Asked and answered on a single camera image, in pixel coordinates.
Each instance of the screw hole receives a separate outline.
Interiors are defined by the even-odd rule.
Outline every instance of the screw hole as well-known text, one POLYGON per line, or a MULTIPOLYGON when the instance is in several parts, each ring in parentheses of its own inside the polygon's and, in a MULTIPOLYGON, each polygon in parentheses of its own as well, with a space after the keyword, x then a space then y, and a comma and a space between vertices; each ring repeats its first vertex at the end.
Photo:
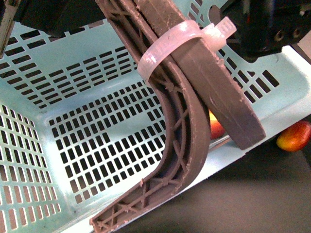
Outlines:
POLYGON ((310 15, 310 10, 300 11, 299 13, 302 17, 308 17, 310 15))
POLYGON ((278 31, 277 34, 274 37, 274 40, 276 42, 281 41, 284 38, 284 33, 282 31, 278 31))
POLYGON ((298 38, 301 35, 301 31, 296 28, 295 31, 293 32, 293 38, 298 38))

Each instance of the black metal part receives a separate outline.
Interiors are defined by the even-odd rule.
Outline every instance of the black metal part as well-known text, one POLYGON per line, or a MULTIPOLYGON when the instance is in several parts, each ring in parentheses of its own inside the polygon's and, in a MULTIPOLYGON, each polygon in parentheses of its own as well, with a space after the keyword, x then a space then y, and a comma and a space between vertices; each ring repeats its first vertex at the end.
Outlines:
POLYGON ((246 60, 281 52, 311 30, 310 0, 230 0, 222 8, 236 25, 239 55, 246 60))
POLYGON ((104 18, 94 0, 22 0, 14 21, 61 37, 104 18))

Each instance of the rectangular slot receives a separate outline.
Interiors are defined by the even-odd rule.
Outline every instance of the rectangular slot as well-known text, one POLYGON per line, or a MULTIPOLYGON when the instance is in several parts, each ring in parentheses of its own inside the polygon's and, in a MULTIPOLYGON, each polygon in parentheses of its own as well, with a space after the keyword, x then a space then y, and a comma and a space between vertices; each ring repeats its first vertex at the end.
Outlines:
POLYGON ((7 204, 13 204, 11 188, 9 186, 4 186, 3 189, 4 189, 6 203, 7 204))
POLYGON ((11 229, 12 230, 16 229, 18 225, 17 225, 16 213, 14 209, 9 210, 9 218, 10 218, 11 229))
POLYGON ((6 233, 4 211, 0 210, 0 233, 6 233))
POLYGON ((33 49, 33 48, 36 48, 36 47, 39 47, 39 46, 45 45, 45 44, 46 44, 46 42, 43 39, 41 39, 41 40, 35 41, 33 43, 30 43, 27 46, 28 46, 28 48, 33 49))
POLYGON ((36 37, 38 35, 40 35, 40 32, 38 30, 34 30, 34 31, 31 31, 31 32, 28 32, 28 33, 21 34, 20 37, 23 40, 27 40, 27 39, 36 37))
POLYGON ((31 222, 35 222, 35 211, 32 206, 28 207, 29 217, 31 222))
POLYGON ((23 190, 24 190, 24 194, 25 194, 25 199, 26 199, 26 201, 27 201, 27 202, 31 202, 28 187, 24 186, 24 187, 23 187, 23 190))
POLYGON ((22 196, 20 194, 20 189, 18 186, 14 186, 15 196, 18 203, 23 203, 22 196))
POLYGON ((265 70, 262 74, 272 84, 272 86, 277 87, 280 85, 280 83, 274 78, 274 76, 269 71, 265 70))
POLYGON ((20 216, 20 221, 22 226, 27 225, 27 218, 26 218, 26 213, 24 208, 19 209, 19 216, 20 216))

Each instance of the red apple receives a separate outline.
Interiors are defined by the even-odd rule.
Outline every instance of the red apple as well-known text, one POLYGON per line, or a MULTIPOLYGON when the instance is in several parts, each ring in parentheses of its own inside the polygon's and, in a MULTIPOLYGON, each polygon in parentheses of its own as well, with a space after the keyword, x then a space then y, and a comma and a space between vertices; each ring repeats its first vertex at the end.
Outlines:
POLYGON ((276 144, 285 151, 298 151, 304 148, 311 138, 311 124, 301 120, 284 130, 276 144))
POLYGON ((209 112, 209 119, 210 119, 210 139, 216 139, 224 135, 225 129, 216 119, 214 114, 210 111, 209 112))

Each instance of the plastic basket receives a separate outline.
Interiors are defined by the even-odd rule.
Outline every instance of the plastic basket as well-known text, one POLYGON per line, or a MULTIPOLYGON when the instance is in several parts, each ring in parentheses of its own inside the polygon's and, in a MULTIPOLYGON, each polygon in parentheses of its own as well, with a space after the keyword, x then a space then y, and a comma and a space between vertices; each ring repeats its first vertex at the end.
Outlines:
MULTIPOLYGON (((176 4, 207 25, 211 6, 224 2, 176 4)), ((291 48, 253 64, 229 47, 218 55, 267 139, 311 113, 311 68, 291 48)), ((72 230, 90 230, 91 215, 156 168, 165 122, 136 69, 105 20, 60 39, 15 25, 0 60, 0 233, 60 232, 77 222, 72 230)), ((217 148, 193 185, 245 152, 233 142, 217 148)))

